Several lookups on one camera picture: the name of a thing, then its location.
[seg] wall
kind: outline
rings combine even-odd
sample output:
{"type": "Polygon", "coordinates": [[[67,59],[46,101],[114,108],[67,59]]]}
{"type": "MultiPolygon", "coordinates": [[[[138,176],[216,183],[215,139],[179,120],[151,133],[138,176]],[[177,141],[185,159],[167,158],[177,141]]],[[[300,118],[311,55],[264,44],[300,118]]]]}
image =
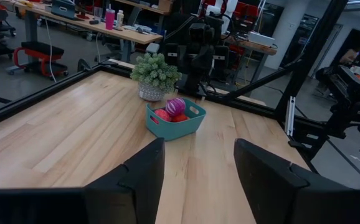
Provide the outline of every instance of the wall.
{"type": "MultiPolygon", "coordinates": [[[[275,4],[277,6],[284,6],[287,0],[267,0],[270,4],[275,4]]],[[[322,18],[323,14],[329,4],[329,0],[312,0],[306,10],[305,14],[322,18]]],[[[320,68],[327,67],[333,61],[335,55],[338,53],[343,42],[346,40],[352,29],[360,30],[360,12],[344,12],[338,20],[338,24],[342,24],[343,28],[329,49],[326,57],[323,60],[323,63],[320,65],[320,68]]]]}

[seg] teal basket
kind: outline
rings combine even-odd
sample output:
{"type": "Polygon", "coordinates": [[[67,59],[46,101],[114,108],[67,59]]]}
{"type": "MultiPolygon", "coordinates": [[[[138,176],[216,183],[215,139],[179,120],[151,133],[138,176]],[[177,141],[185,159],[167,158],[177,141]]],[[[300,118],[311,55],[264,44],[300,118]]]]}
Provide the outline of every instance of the teal basket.
{"type": "Polygon", "coordinates": [[[165,138],[165,141],[171,141],[196,132],[202,120],[205,118],[206,111],[191,100],[185,98],[183,98],[183,100],[186,102],[184,114],[189,119],[177,123],[167,122],[156,115],[156,110],[165,108],[153,110],[150,105],[147,104],[147,128],[157,137],[165,138]]]}

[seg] white pillar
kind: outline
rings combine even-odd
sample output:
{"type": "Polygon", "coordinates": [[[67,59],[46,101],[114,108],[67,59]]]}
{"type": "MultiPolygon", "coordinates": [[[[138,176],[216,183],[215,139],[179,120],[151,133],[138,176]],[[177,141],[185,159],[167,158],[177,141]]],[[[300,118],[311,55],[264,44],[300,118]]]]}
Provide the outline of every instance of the white pillar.
{"type": "Polygon", "coordinates": [[[278,69],[288,47],[300,25],[300,21],[305,15],[310,0],[288,0],[285,4],[284,11],[275,28],[273,38],[274,43],[278,46],[277,53],[268,56],[265,63],[266,67],[278,69]]]}

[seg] wooden tabletop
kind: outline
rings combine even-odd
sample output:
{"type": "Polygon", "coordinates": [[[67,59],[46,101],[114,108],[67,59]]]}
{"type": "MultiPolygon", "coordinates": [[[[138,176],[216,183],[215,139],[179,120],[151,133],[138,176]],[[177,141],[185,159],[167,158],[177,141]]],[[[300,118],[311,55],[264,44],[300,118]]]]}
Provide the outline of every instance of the wooden tabletop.
{"type": "Polygon", "coordinates": [[[250,49],[250,50],[254,50],[254,51],[257,51],[257,52],[260,52],[260,53],[264,53],[264,54],[268,54],[268,55],[277,54],[276,49],[273,49],[271,47],[267,47],[267,46],[264,46],[264,45],[261,45],[261,44],[256,44],[256,43],[253,43],[253,42],[249,42],[247,40],[238,40],[238,43],[237,43],[235,41],[234,37],[229,37],[225,41],[230,43],[230,44],[234,44],[234,45],[239,44],[240,47],[247,48],[247,49],[250,49]]]}
{"type": "Polygon", "coordinates": [[[34,3],[34,2],[33,2],[33,4],[36,5],[37,8],[36,7],[34,7],[34,8],[27,7],[19,2],[15,3],[15,5],[17,7],[21,8],[21,9],[25,9],[27,11],[35,12],[40,15],[47,16],[49,18],[57,19],[59,21],[64,21],[69,24],[73,24],[75,26],[83,27],[86,29],[95,30],[97,32],[104,33],[104,34],[114,36],[114,37],[118,37],[118,38],[121,38],[124,40],[131,40],[131,41],[137,42],[139,44],[149,44],[151,42],[154,42],[156,40],[160,40],[163,38],[163,36],[158,35],[158,34],[140,34],[133,30],[123,30],[123,31],[118,31],[115,29],[107,30],[105,28],[104,22],[100,22],[99,24],[96,24],[96,25],[89,24],[88,22],[93,19],[92,15],[87,14],[87,16],[90,18],[89,20],[73,21],[73,20],[70,20],[70,19],[67,19],[67,18],[64,18],[61,16],[53,15],[50,12],[40,9],[40,8],[45,8],[45,6],[43,4],[38,4],[38,3],[34,3]]]}
{"type": "Polygon", "coordinates": [[[151,12],[156,12],[158,14],[162,14],[162,15],[165,15],[165,16],[170,15],[170,12],[162,11],[160,9],[154,9],[153,7],[149,7],[149,6],[146,6],[146,5],[143,5],[143,4],[138,4],[138,3],[135,3],[135,2],[132,2],[132,1],[127,1],[127,0],[115,0],[115,1],[122,2],[124,4],[128,4],[128,5],[131,5],[131,6],[134,6],[134,7],[139,7],[139,8],[151,11],[151,12]]]}
{"type": "MultiPolygon", "coordinates": [[[[196,133],[165,143],[156,223],[255,223],[235,168],[235,139],[307,165],[276,121],[193,100],[207,115],[196,133]]],[[[155,139],[146,104],[133,80],[98,72],[2,121],[0,188],[76,187],[101,177],[155,139]]]]}

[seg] gray floor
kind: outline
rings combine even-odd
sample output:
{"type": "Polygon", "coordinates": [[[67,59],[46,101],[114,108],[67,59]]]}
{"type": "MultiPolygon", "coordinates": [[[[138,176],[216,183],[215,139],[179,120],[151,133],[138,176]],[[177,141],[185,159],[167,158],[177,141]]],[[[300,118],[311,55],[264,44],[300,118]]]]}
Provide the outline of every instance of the gray floor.
{"type": "MultiPolygon", "coordinates": [[[[18,19],[13,14],[10,14],[8,21],[17,29],[17,36],[7,39],[8,45],[15,49],[20,46],[22,41],[26,40],[24,21],[18,19]]],[[[46,34],[45,27],[38,27],[39,41],[49,43],[46,34]]],[[[95,41],[89,42],[74,32],[63,32],[55,27],[50,28],[50,34],[52,44],[65,50],[64,56],[59,62],[69,67],[70,74],[76,72],[77,61],[80,58],[85,59],[92,65],[95,64],[94,56],[97,54],[95,41]]],[[[101,44],[99,48],[101,54],[108,53],[108,50],[101,44]]],[[[134,63],[138,55],[138,53],[133,54],[131,56],[131,62],[134,63]]],[[[25,62],[26,57],[21,55],[20,61],[25,62]]],[[[12,61],[10,61],[7,56],[0,57],[0,97],[2,98],[15,100],[53,84],[53,82],[46,77],[33,73],[24,73],[23,71],[18,71],[13,76],[10,76],[6,73],[5,69],[12,65],[12,61]]],[[[244,83],[244,74],[246,79],[250,80],[256,66],[257,64],[255,62],[250,62],[248,69],[243,68],[241,70],[237,81],[244,83]]],[[[260,78],[272,72],[274,72],[274,70],[264,68],[260,78]]],[[[262,100],[266,102],[268,106],[274,108],[282,95],[279,90],[285,90],[289,79],[289,76],[281,77],[266,86],[254,90],[251,97],[262,100]]],[[[226,84],[218,85],[227,89],[235,88],[231,88],[226,84]]],[[[307,117],[317,121],[326,121],[331,116],[329,108],[334,104],[334,101],[314,96],[313,93],[316,85],[316,80],[307,80],[297,96],[296,105],[307,117]]],[[[348,129],[346,132],[348,136],[344,140],[331,138],[331,142],[339,149],[339,152],[330,143],[327,143],[313,159],[312,163],[321,175],[348,187],[360,189],[360,153],[358,152],[360,148],[360,134],[356,128],[348,129]]]]}

